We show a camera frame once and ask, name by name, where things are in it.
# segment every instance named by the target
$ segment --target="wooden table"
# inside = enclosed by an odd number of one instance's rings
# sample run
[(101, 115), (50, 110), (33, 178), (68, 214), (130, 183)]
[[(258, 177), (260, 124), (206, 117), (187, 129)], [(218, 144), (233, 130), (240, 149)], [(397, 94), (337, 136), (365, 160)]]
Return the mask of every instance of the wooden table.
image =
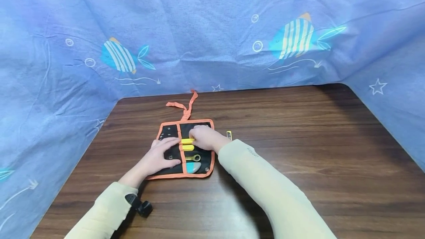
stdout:
[[(123, 99), (65, 183), (32, 238), (63, 238), (97, 196), (149, 149), (162, 122), (191, 95)], [(340, 239), (425, 236), (425, 175), (343, 85), (203, 93), (191, 119), (255, 147), (305, 192)], [(265, 213), (216, 164), (206, 179), (149, 181), (148, 219), (129, 216), (118, 238), (272, 238)]]

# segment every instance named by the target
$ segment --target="orange tie strap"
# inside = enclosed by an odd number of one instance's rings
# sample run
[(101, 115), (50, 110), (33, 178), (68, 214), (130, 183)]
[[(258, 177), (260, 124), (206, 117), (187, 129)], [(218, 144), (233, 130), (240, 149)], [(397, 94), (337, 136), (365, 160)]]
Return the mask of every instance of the orange tie strap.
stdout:
[(176, 103), (176, 102), (173, 102), (173, 103), (168, 102), (166, 104), (166, 106), (178, 107), (183, 109), (183, 117), (180, 119), (180, 121), (187, 121), (190, 118), (190, 114), (192, 113), (192, 104), (195, 101), (195, 99), (198, 98), (198, 93), (196, 93), (195, 90), (191, 89), (190, 91), (193, 93), (193, 96), (192, 96), (192, 99), (190, 99), (188, 110), (184, 105)]

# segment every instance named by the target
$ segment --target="hand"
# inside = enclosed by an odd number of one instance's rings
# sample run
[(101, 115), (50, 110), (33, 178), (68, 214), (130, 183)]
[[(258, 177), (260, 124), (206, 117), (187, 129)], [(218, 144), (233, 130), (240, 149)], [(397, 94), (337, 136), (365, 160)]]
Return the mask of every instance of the hand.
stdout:
[(155, 139), (152, 142), (151, 149), (143, 156), (136, 166), (139, 166), (141, 171), (148, 176), (164, 168), (171, 168), (180, 164), (181, 161), (178, 159), (165, 160), (164, 158), (164, 152), (179, 142), (179, 138), (165, 138), (162, 141)]
[(165, 138), (162, 141), (154, 140), (151, 149), (143, 156), (143, 158), (129, 170), (118, 183), (133, 188), (139, 188), (142, 181), (151, 174), (154, 174), (164, 168), (174, 167), (180, 164), (178, 159), (165, 160), (164, 152), (170, 147), (178, 144), (179, 138)]
[(207, 125), (195, 125), (195, 127), (190, 130), (189, 137), (194, 139), (193, 145), (204, 150), (213, 150), (216, 153), (218, 153), (224, 145), (231, 142), (230, 139)]

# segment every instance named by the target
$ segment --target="orange-trimmed tool pouch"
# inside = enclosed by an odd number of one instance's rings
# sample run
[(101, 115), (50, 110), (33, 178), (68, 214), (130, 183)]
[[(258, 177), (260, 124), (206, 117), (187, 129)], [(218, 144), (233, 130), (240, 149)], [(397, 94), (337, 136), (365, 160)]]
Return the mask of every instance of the orange-trimmed tool pouch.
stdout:
[(179, 159), (182, 163), (172, 168), (162, 169), (146, 179), (204, 178), (212, 173), (215, 161), (214, 152), (192, 145), (192, 140), (189, 139), (189, 131), (195, 125), (207, 125), (214, 129), (211, 119), (188, 120), (192, 112), (193, 101), (198, 98), (196, 91), (192, 90), (192, 92), (193, 96), (189, 103), (189, 109), (179, 103), (167, 103), (167, 106), (182, 108), (183, 117), (180, 121), (162, 123), (156, 137), (159, 140), (171, 136), (182, 139), (179, 144), (174, 145), (164, 153), (164, 158)]

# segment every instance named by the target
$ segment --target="right hand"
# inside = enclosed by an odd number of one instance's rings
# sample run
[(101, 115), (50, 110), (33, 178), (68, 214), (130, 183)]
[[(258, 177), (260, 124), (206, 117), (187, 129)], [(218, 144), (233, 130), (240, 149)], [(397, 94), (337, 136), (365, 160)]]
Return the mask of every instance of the right hand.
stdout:
[(193, 145), (204, 150), (213, 150), (216, 153), (218, 153), (224, 145), (231, 142), (230, 139), (207, 125), (195, 125), (195, 127), (190, 130), (189, 137), (194, 139)]

